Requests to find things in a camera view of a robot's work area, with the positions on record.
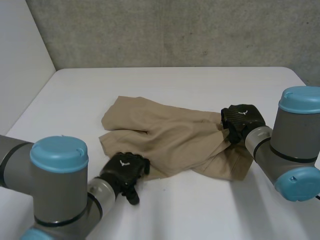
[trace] white wall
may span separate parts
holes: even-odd
[[[0,134],[55,71],[25,0],[0,0]]]

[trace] cloth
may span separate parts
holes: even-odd
[[[119,96],[102,118],[100,142],[110,158],[131,152],[150,160],[147,179],[193,171],[212,178],[243,180],[252,164],[244,144],[230,144],[217,112],[162,105]]]

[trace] white table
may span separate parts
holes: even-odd
[[[302,85],[282,67],[64,69],[7,135],[32,142],[52,135],[84,140],[91,179],[108,160],[98,139],[106,133],[101,118],[119,95],[215,112],[231,104],[254,104],[273,127],[282,91]],[[243,182],[186,171],[141,183],[137,190],[140,205],[119,196],[88,239],[320,239],[320,201],[286,201],[255,162]],[[0,195],[0,239],[16,239],[33,223],[32,198],[4,188]]]

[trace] black band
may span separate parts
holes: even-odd
[[[256,161],[256,153],[257,153],[257,151],[258,151],[258,148],[259,148],[262,144],[264,144],[265,142],[269,141],[270,139],[271,139],[271,137],[267,137],[267,138],[263,139],[261,142],[259,142],[257,146],[255,146],[254,151],[253,151],[253,158],[254,158],[255,161]]]
[[[80,212],[77,216],[71,218],[71,219],[68,219],[68,220],[65,220],[65,221],[59,221],[59,222],[45,222],[45,221],[41,221],[40,219],[38,219],[36,216],[34,216],[34,220],[37,224],[40,224],[42,226],[45,226],[45,227],[49,227],[49,228],[55,228],[55,227],[62,227],[62,226],[65,226],[65,225],[68,225],[68,224],[72,224],[74,223],[75,221],[79,220],[87,211],[87,206],[88,206],[88,203],[87,205],[85,206],[85,208],[82,210],[82,212]]]
[[[2,160],[1,166],[0,166],[0,186],[4,187],[4,188],[8,188],[7,184],[5,183],[5,168],[6,165],[9,161],[9,159],[11,158],[11,156],[21,147],[27,145],[27,144],[31,144],[31,142],[23,142],[18,144],[17,146],[13,147],[4,157],[4,159]]]
[[[285,159],[285,160],[288,160],[288,161],[291,161],[291,162],[295,162],[295,163],[300,163],[300,164],[310,164],[310,163],[313,163],[317,160],[318,156],[316,157],[313,157],[313,158],[298,158],[298,157],[292,157],[292,156],[288,156],[288,155],[285,155],[281,152],[278,152],[277,150],[275,150],[271,144],[270,144],[270,149],[271,151],[277,155],[278,157],[282,158],[282,159]]]
[[[88,198],[90,198],[92,201],[94,201],[95,205],[97,206],[97,208],[99,209],[99,213],[100,213],[100,220],[102,219],[103,215],[104,215],[104,212],[102,210],[102,207],[101,207],[101,204],[100,202],[98,201],[98,199],[95,198],[95,196],[88,192]]]

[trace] concrete wall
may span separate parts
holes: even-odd
[[[320,86],[319,0],[27,3],[57,70],[283,66]]]
[[[1,135],[9,131],[55,71],[26,1],[0,0]]]

